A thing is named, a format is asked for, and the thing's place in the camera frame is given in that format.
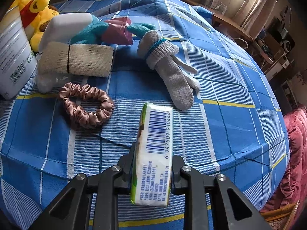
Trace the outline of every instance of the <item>red fabric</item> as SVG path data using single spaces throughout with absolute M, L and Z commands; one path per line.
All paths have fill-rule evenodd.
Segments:
M 129 17 L 118 17 L 104 21 L 109 24 L 107 30 L 101 36 L 101 40 L 107 44 L 132 45 L 132 33 L 127 30 L 131 24 Z
M 307 193 L 307 108 L 299 108 L 284 116 L 289 136 L 290 161 L 274 195 L 262 212 L 279 209 L 300 200 L 297 215 L 304 206 Z
M 30 11 L 30 5 L 33 1 L 30 1 L 25 7 L 20 11 L 21 22 L 23 28 L 26 28 L 35 19 L 38 13 L 32 13 Z

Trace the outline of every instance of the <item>bed sheet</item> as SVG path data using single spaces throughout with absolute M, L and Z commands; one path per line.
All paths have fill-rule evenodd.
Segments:
M 174 109 L 173 152 L 202 173 L 227 175 L 260 210 L 277 188 L 290 152 L 277 100 L 254 60 L 210 25 L 211 13 L 180 0 L 67 0 L 60 13 L 90 12 L 101 20 L 129 16 L 154 24 L 179 46 L 178 57 L 198 70 L 201 89 L 193 107 Z M 21 229 L 76 174 L 93 175 L 117 163 L 136 140 L 142 105 L 172 106 L 159 75 L 132 46 L 114 47 L 108 78 L 74 76 L 97 86 L 115 102 L 101 128 L 73 126 L 56 99 L 58 89 L 39 93 L 34 75 L 16 99 L 0 101 L 0 208 Z M 98 103 L 77 100 L 86 110 Z M 182 229 L 184 196 L 170 196 L 167 208 L 132 205 L 120 196 L 121 229 Z M 209 217 L 211 206 L 208 202 Z

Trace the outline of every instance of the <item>beige curtain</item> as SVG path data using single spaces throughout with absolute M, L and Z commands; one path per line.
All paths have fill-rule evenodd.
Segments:
M 277 0 L 244 0 L 233 20 L 252 38 L 265 26 Z

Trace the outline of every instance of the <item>clear plastic bag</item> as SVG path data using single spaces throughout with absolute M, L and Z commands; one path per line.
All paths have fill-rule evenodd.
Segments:
M 38 53 L 36 55 L 36 59 L 39 64 L 41 54 Z M 45 73 L 39 74 L 38 72 L 35 75 L 35 83 L 37 85 L 38 90 L 42 93 L 48 93 L 54 87 L 63 87 L 66 83 L 70 82 L 71 75 L 67 73 Z

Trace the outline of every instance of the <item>screw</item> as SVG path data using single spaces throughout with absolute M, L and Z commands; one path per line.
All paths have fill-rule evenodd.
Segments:
M 217 177 L 220 181 L 226 180 L 226 175 L 223 175 L 223 174 L 218 174 L 216 177 Z
M 185 165 L 182 167 L 182 170 L 185 171 L 185 172 L 190 172 L 192 170 L 192 168 L 188 165 Z
M 112 168 L 111 168 L 113 171 L 120 171 L 120 166 L 118 166 L 118 165 L 114 165 L 114 166 L 112 166 Z
M 82 173 L 81 174 L 77 174 L 76 177 L 77 177 L 78 180 L 81 181 L 81 180 L 83 180 L 85 178 L 85 174 L 82 174 Z

